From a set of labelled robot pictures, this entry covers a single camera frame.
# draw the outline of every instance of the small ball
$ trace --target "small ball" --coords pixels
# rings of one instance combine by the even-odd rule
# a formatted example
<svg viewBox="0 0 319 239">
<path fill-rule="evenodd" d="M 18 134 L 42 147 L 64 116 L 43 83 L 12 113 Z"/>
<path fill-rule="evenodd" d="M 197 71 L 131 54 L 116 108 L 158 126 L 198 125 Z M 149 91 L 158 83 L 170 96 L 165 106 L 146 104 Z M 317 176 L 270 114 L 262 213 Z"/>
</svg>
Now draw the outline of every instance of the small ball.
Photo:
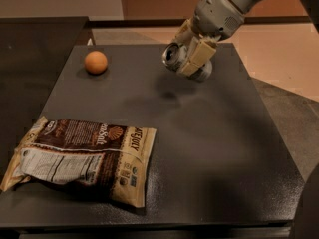
<svg viewBox="0 0 319 239">
<path fill-rule="evenodd" d="M 107 69 L 108 59 L 102 52 L 90 52 L 84 60 L 84 66 L 90 74 L 99 75 Z"/>
</svg>

